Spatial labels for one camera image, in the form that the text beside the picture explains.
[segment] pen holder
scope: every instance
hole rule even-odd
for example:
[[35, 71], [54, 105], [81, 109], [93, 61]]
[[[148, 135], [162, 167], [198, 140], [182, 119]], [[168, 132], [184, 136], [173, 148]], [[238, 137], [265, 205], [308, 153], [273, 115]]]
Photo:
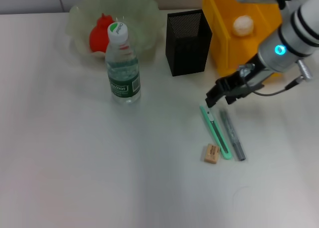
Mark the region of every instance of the pen holder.
[[212, 32], [203, 11], [167, 15], [166, 57], [173, 76], [205, 70]]

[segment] plastic bottle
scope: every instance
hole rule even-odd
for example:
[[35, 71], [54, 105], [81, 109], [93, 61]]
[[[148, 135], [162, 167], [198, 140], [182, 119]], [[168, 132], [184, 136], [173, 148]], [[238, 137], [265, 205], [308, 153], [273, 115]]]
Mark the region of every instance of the plastic bottle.
[[128, 28], [122, 22], [108, 28], [110, 43], [105, 63], [112, 97], [121, 104], [131, 104], [141, 96], [139, 62], [128, 40]]

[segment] red toy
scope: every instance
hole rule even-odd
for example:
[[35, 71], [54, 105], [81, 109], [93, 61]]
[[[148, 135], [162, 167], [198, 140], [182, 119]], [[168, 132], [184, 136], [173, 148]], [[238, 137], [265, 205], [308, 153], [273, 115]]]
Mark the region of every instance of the red toy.
[[109, 44], [108, 27], [114, 21], [110, 15], [102, 16], [98, 19], [97, 25], [93, 28], [90, 34], [90, 48], [93, 52], [106, 52]]

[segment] green utility knife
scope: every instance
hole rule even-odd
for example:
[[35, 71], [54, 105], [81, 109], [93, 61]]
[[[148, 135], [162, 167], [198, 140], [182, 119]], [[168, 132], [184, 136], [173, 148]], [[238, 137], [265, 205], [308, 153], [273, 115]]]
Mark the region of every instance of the green utility knife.
[[220, 147], [221, 154], [226, 160], [231, 159], [233, 156], [231, 155], [231, 152], [227, 146], [227, 143], [225, 142], [224, 136], [221, 133], [218, 123], [214, 119], [214, 116], [211, 113], [210, 109], [208, 108], [207, 105], [199, 106], [199, 107], [201, 112], [203, 113], [206, 123], [208, 124], [209, 130], [213, 134], [213, 137], [215, 138], [217, 145]]

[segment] white bottle cap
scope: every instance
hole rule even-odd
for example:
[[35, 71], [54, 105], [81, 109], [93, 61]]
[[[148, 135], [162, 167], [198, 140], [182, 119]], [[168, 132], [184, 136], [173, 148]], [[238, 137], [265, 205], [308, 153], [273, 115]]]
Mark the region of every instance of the white bottle cap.
[[122, 22], [114, 22], [109, 25], [108, 35], [112, 44], [124, 44], [129, 38], [128, 27]]

